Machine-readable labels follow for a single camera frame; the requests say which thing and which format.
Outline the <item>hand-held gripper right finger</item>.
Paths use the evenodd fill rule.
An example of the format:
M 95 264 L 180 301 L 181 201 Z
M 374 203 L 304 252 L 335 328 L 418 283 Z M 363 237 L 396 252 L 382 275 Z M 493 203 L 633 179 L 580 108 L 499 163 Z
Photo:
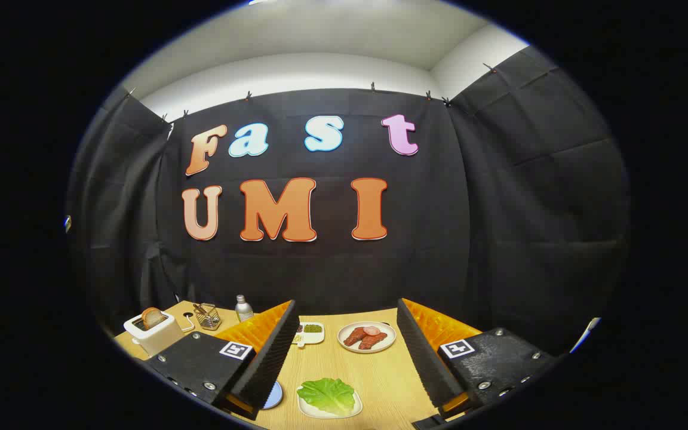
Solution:
M 397 321 L 424 390 L 442 418 L 499 403 L 560 360 L 508 329 L 481 331 L 404 298 L 398 300 Z

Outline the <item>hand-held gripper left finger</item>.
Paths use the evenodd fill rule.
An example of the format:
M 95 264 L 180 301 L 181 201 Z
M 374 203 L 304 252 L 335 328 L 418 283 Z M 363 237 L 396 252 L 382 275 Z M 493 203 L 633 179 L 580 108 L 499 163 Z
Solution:
M 254 420 L 275 386 L 298 324 L 297 303 L 287 300 L 214 336 L 185 335 L 144 363 L 190 397 Z

